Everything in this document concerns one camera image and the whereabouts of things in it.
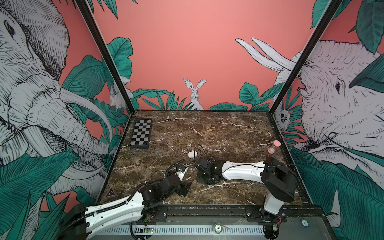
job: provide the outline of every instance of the checkerboard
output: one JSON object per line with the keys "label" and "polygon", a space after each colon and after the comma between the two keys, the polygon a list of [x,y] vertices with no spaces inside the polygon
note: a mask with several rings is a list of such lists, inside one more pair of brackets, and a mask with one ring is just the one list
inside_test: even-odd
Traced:
{"label": "checkerboard", "polygon": [[135,122],[132,137],[131,149],[141,149],[149,147],[149,137],[151,136],[151,119],[138,119]]}

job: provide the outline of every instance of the animal eye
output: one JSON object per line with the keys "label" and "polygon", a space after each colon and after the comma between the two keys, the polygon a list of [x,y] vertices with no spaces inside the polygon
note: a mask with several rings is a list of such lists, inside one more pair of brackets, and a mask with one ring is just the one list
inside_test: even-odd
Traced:
{"label": "animal eye", "polygon": [[6,20],[4,21],[4,25],[7,31],[9,32],[9,34],[11,35],[11,37],[13,38],[13,36],[15,35],[15,30],[13,29],[13,27]]}
{"label": "animal eye", "polygon": [[336,91],[340,94],[340,82],[336,83]]}

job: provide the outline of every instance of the pink hourglass cap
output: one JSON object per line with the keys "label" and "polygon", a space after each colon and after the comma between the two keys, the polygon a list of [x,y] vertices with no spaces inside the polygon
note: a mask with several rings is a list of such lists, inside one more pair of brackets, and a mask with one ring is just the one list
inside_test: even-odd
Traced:
{"label": "pink hourglass cap", "polygon": [[281,146],[281,142],[278,141],[278,140],[274,140],[274,141],[273,141],[273,145],[274,145],[275,147],[280,147],[280,146]]}

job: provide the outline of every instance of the brown marble table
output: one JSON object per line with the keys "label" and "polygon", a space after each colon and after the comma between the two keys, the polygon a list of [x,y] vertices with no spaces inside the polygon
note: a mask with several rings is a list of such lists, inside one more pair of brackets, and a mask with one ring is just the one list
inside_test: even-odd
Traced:
{"label": "brown marble table", "polygon": [[[152,118],[153,126],[148,149],[131,150],[129,142],[135,119]],[[247,180],[221,181],[203,185],[196,181],[197,170],[188,152],[201,144],[214,160],[253,163],[273,156],[285,163],[281,151],[269,154],[267,149],[276,136],[265,113],[255,112],[191,112],[136,111],[124,139],[117,161],[100,203],[129,196],[136,185],[161,179],[168,166],[185,159],[189,166],[183,181],[193,181],[187,197],[173,194],[169,204],[263,204],[268,193],[258,182]],[[106,199],[113,186],[118,196]],[[301,204],[296,192],[295,202]]]}

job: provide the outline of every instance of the rabbit illustration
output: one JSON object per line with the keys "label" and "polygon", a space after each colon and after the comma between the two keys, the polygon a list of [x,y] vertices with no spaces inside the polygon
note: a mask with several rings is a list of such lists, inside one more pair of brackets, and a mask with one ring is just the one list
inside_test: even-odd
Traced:
{"label": "rabbit illustration", "polygon": [[206,80],[205,79],[201,80],[197,84],[196,88],[193,88],[193,84],[188,79],[184,78],[184,82],[187,85],[187,88],[192,90],[192,94],[191,94],[191,103],[193,104],[192,110],[204,110],[204,108],[200,105],[198,101],[199,94],[197,93],[197,90],[206,83]]}

